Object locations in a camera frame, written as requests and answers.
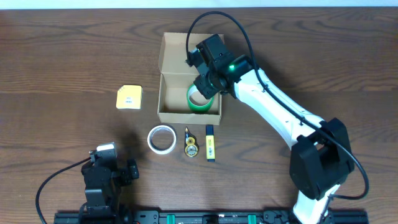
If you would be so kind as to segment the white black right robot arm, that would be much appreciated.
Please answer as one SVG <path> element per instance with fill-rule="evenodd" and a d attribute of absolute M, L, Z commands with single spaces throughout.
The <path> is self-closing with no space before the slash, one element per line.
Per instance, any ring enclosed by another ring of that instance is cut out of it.
<path fill-rule="evenodd" d="M 269 80 L 251 56 L 235 57 L 218 34 L 188 51 L 187 63 L 198 70 L 193 84 L 206 99 L 229 93 L 260 114 L 290 148 L 289 174 L 298 197 L 289 219 L 326 220 L 329 203 L 354 171 L 346 126 L 302 108 Z"/>

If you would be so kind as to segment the yellow blue highlighter pen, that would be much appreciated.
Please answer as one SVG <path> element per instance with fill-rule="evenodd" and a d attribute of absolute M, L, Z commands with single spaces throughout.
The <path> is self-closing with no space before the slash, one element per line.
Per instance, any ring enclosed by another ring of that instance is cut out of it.
<path fill-rule="evenodd" d="M 213 125 L 206 125 L 206 159 L 208 162 L 215 161 L 215 138 Z"/>

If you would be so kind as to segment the brown cardboard box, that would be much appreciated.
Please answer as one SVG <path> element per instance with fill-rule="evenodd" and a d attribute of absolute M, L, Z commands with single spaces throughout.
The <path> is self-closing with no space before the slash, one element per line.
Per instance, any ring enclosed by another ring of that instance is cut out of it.
<path fill-rule="evenodd" d="M 186 37 L 186 33 L 177 32 L 165 32 L 162 36 L 158 117 L 162 123 L 219 125 L 221 95 L 215 95 L 211 108 L 204 113 L 194 112 L 188 106 L 187 91 L 199 73 L 195 67 L 189 67 L 185 62 Z"/>

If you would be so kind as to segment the white tape roll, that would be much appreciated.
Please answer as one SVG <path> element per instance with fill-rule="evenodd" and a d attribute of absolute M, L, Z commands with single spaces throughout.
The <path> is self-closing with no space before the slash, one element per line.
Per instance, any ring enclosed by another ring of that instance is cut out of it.
<path fill-rule="evenodd" d="M 147 145 L 155 154 L 169 154 L 177 145 L 177 133 L 166 124 L 154 126 L 147 135 Z"/>

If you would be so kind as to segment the yellow sticky note pad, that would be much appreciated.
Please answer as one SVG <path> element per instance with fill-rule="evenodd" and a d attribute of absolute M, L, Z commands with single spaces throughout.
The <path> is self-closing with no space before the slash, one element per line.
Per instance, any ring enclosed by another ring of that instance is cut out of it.
<path fill-rule="evenodd" d="M 123 85 L 117 92 L 116 107 L 122 109 L 141 109 L 142 87 L 140 85 Z"/>

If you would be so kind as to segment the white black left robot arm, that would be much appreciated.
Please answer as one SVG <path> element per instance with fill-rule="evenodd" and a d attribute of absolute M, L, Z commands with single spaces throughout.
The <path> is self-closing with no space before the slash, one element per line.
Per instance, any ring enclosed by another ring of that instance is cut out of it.
<path fill-rule="evenodd" d="M 90 152 L 90 160 L 81 168 L 85 181 L 86 213 L 80 212 L 79 223 L 132 223 L 133 215 L 120 203 L 121 188 L 139 178 L 136 161 L 119 168 L 115 149 Z"/>

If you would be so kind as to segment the green tape roll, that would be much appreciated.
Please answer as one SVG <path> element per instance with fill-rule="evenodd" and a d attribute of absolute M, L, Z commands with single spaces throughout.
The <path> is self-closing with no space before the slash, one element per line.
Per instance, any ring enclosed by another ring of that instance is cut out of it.
<path fill-rule="evenodd" d="M 213 105 L 214 98 L 207 100 L 197 89 L 197 87 L 192 84 L 188 87 L 187 93 L 187 104 L 188 107 L 196 113 L 206 113 Z"/>

